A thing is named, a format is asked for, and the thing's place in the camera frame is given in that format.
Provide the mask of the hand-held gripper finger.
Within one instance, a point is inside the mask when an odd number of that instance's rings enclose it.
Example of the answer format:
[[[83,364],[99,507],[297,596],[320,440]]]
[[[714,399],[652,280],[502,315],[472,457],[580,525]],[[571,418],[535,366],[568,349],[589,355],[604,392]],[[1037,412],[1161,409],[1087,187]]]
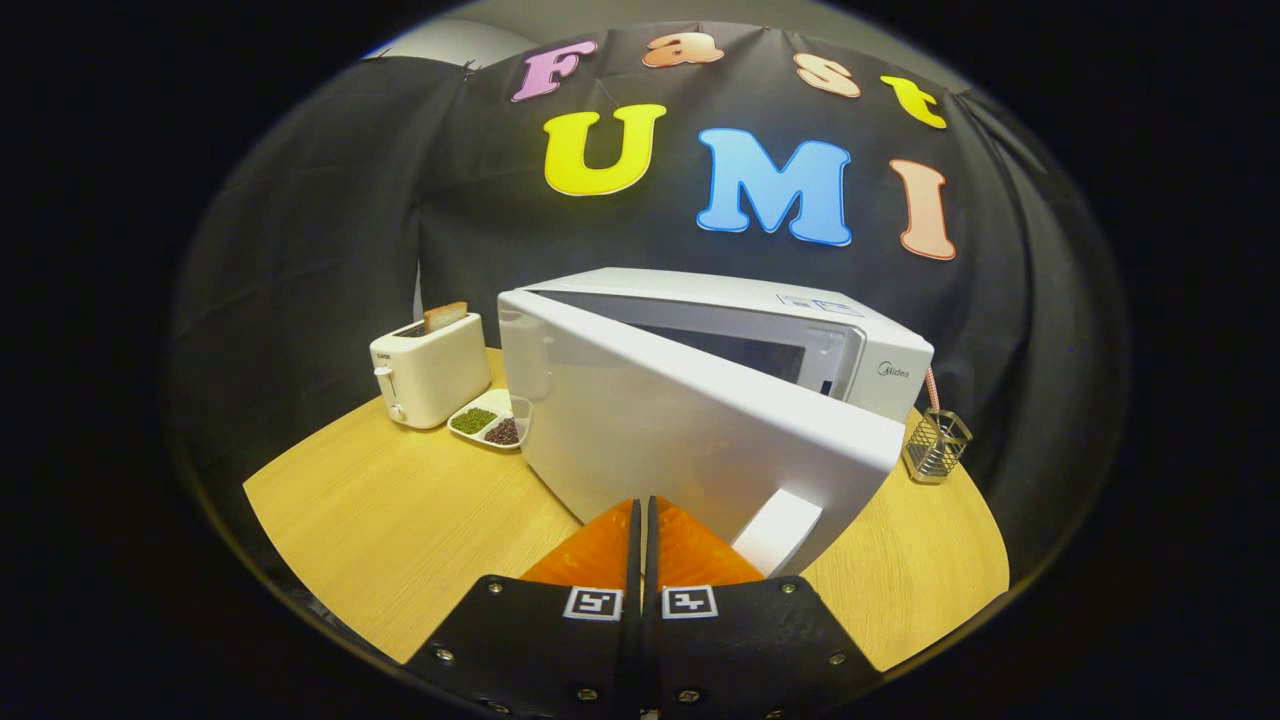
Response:
[[[481,717],[639,717],[640,524],[628,498],[525,574],[480,577],[406,671]]]
[[[645,701],[662,719],[824,719],[882,673],[818,591],[763,578],[659,496],[648,501]]]

